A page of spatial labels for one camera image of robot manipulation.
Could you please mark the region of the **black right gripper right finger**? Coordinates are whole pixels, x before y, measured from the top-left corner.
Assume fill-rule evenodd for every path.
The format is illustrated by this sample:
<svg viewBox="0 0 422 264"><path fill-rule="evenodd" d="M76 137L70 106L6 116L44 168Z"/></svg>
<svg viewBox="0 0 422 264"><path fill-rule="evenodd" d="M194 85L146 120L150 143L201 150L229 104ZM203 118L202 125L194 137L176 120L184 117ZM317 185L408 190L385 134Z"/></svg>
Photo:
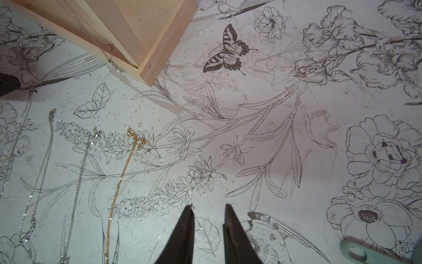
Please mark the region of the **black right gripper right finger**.
<svg viewBox="0 0 422 264"><path fill-rule="evenodd" d="M223 237L225 264L262 263L230 204L225 205Z"/></svg>

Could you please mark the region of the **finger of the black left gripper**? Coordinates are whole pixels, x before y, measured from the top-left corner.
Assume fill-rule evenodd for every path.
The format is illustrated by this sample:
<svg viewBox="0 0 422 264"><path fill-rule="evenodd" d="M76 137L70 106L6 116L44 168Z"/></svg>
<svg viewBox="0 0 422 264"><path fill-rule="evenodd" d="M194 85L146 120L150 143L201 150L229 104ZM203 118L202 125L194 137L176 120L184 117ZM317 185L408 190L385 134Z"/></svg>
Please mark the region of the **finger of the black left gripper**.
<svg viewBox="0 0 422 264"><path fill-rule="evenodd" d="M0 97L20 88L21 83L17 77L0 73Z"/></svg>

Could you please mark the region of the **wooden jewelry display stand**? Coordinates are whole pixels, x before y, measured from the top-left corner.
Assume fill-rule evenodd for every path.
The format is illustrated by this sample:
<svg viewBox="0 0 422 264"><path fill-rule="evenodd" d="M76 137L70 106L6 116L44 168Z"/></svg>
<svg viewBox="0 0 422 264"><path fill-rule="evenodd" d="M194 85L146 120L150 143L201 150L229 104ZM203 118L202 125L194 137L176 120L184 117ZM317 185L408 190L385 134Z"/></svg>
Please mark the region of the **wooden jewelry display stand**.
<svg viewBox="0 0 422 264"><path fill-rule="evenodd" d="M35 23L152 87L196 13L195 1L6 1Z"/></svg>

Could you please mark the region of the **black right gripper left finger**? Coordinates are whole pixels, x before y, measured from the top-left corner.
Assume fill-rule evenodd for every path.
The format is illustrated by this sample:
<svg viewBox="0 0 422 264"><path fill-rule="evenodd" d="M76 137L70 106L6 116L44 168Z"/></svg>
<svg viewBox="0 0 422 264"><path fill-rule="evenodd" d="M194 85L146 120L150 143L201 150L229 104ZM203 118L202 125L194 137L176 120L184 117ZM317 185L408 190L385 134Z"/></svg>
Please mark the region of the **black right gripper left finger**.
<svg viewBox="0 0 422 264"><path fill-rule="evenodd" d="M187 205L156 264L192 264L195 243L195 216Z"/></svg>

